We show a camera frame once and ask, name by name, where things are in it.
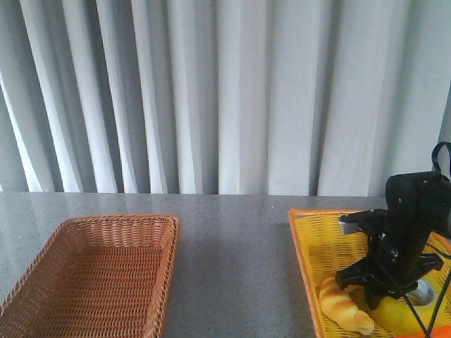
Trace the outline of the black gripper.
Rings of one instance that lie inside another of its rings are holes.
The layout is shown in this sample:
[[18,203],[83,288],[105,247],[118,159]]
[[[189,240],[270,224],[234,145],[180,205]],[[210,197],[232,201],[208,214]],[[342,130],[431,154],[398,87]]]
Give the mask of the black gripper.
[[423,222],[391,220],[387,210],[373,209],[359,216],[359,230],[368,237],[368,253],[337,271],[335,281],[341,289],[364,286],[370,311],[386,296],[398,299],[416,289],[418,280],[434,269],[434,260],[423,255],[431,233]]

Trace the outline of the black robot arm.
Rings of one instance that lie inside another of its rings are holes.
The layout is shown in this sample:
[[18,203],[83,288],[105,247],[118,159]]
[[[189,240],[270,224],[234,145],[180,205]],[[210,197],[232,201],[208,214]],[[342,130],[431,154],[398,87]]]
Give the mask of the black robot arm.
[[450,238],[450,181],[429,171],[393,175],[385,185],[386,209],[371,209],[342,215],[342,234],[362,232],[367,236],[365,257],[335,276],[342,289],[364,287],[369,309],[387,296],[399,299],[416,289],[418,281],[440,270],[438,254],[424,253],[430,234]]

